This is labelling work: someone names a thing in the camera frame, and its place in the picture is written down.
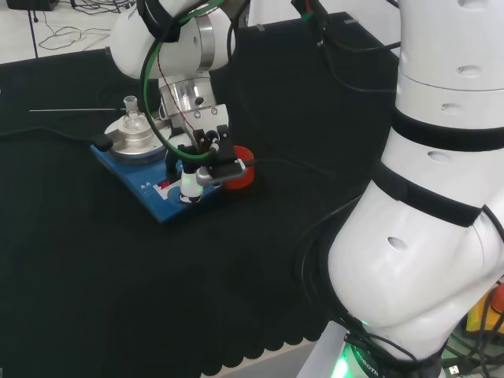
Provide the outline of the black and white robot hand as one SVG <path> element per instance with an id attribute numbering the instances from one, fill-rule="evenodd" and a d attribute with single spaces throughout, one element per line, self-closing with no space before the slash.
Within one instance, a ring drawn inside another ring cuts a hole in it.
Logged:
<path id="1" fill-rule="evenodd" d="M 170 136 L 169 142 L 177 147 L 182 152 L 187 154 L 199 154 L 199 151 L 192 145 L 190 138 L 185 134 Z M 171 152 L 167 151 L 165 155 L 165 167 L 167 179 L 173 182 L 180 183 L 179 200 L 183 203 L 199 202 L 203 186 L 199 185 L 196 180 L 196 171 L 200 167 L 199 163 L 182 161 L 182 171 L 178 173 L 176 164 L 180 159 Z"/>

